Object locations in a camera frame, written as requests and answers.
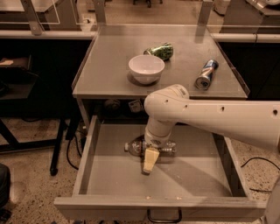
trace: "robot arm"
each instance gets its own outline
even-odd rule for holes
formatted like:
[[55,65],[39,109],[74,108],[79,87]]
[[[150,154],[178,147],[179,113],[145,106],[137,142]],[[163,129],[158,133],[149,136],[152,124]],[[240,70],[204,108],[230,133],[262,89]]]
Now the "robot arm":
[[[145,142],[155,149],[165,146],[176,123],[186,123],[257,147],[279,151],[279,101],[190,100],[183,86],[173,85],[149,94],[144,107],[149,115]],[[145,172],[150,173],[156,163],[151,160],[151,168]]]

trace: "drawer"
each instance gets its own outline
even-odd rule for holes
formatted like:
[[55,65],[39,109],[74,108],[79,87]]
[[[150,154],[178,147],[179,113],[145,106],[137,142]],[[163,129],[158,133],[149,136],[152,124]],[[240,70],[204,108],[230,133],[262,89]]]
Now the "drawer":
[[230,139],[176,125],[177,151],[150,175],[124,145],[145,125],[101,124],[93,116],[72,197],[54,205],[71,220],[254,221],[266,202],[252,200]]

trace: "bowl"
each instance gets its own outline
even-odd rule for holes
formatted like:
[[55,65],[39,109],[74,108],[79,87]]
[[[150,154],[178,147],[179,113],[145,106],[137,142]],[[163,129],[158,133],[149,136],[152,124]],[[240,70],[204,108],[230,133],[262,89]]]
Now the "bowl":
[[159,80],[164,68],[165,63],[160,58],[149,54],[138,55],[129,61],[132,76],[141,84]]

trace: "black handle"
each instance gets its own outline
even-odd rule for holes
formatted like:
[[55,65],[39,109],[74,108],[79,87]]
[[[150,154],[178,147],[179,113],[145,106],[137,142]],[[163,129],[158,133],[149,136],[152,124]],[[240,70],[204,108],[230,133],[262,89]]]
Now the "black handle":
[[155,219],[151,218],[151,210],[150,209],[147,210],[147,215],[148,215],[149,221],[154,222],[154,223],[178,223],[178,222],[182,221],[181,208],[178,209],[178,218],[176,220],[155,220]]

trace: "soda can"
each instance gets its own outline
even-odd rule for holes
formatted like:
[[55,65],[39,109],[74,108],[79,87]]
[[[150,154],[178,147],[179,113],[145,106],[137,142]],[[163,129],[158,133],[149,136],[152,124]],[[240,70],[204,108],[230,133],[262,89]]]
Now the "soda can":
[[219,66],[218,62],[210,59],[202,68],[199,77],[195,81],[195,86],[202,90],[208,90],[214,75],[215,69]]
[[161,60],[168,60],[173,55],[173,46],[170,43],[164,43],[161,46],[146,49],[143,54],[150,54],[159,57]]

